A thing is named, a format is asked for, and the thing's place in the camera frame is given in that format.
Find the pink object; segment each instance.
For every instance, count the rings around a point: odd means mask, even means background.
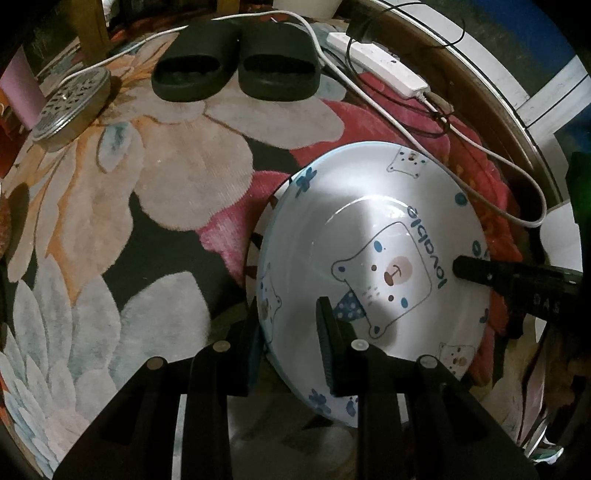
[[[46,100],[20,47],[0,77],[0,88],[27,130],[37,123]]]

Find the blue dot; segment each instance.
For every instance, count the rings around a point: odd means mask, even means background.
[[[480,242],[478,240],[474,240],[472,242],[472,253],[475,257],[479,257],[482,253],[482,247],[480,246]]]
[[[464,207],[468,204],[468,199],[466,198],[466,195],[463,192],[456,193],[456,203],[460,207]]]
[[[355,410],[355,404],[353,403],[353,400],[349,400],[347,402],[347,406],[345,407],[345,409],[347,410],[347,413],[351,417],[355,417],[355,414],[357,413],[357,411]]]

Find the round metal container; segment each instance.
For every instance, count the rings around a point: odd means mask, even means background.
[[[97,117],[111,92],[111,72],[97,67],[72,78],[48,100],[31,132],[49,152],[65,147]]]

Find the screw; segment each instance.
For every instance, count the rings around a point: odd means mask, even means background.
[[[351,347],[358,352],[365,352],[369,348],[369,343],[366,340],[357,339],[351,342]]]
[[[153,356],[146,362],[148,370],[158,370],[164,365],[164,358],[161,356]]]
[[[423,355],[419,362],[425,368],[435,368],[437,366],[437,359],[432,355]]]
[[[231,346],[232,345],[230,345],[230,342],[227,342],[225,340],[220,340],[220,341],[213,344],[213,349],[217,353],[224,353],[224,352],[227,352],[228,350],[230,350]]]

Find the white container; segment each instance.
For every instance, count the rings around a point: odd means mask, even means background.
[[[289,10],[305,17],[333,18],[342,0],[275,0],[273,8]]]

